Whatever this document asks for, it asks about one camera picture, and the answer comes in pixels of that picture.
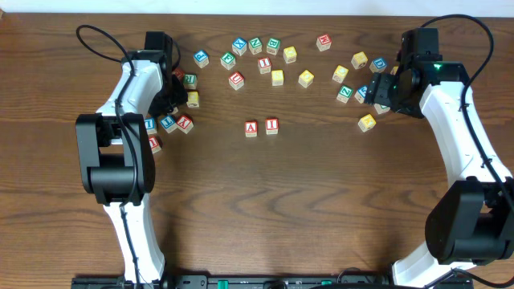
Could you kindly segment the red A block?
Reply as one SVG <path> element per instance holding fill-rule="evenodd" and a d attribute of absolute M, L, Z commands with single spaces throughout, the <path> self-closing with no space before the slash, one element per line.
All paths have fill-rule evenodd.
<path fill-rule="evenodd" d="M 244 127 L 245 137 L 258 136 L 258 123 L 256 121 L 246 121 Z"/>

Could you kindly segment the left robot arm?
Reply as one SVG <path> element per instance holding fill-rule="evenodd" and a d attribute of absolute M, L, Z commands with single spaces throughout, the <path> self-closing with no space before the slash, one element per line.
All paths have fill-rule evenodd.
<path fill-rule="evenodd" d="M 181 53 L 162 31 L 149 31 L 141 50 L 122 51 L 122 75 L 111 96 L 75 122 L 80 174 L 114 225 L 124 257 L 121 280 L 75 279 L 74 287 L 166 288 L 165 256 L 149 209 L 155 162 L 145 118 L 167 116 L 187 101 L 173 74 Z"/>

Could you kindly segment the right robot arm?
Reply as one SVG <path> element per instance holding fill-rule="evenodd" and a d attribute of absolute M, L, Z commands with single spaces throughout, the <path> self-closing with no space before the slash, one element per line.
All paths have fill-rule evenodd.
<path fill-rule="evenodd" d="M 393 264 L 392 281 L 432 288 L 457 272 L 512 256 L 513 175 L 479 120 L 466 69 L 440 55 L 437 29 L 403 33 L 397 60 L 395 74 L 373 74 L 365 102 L 428 120 L 448 191 L 427 217 L 424 243 Z"/>

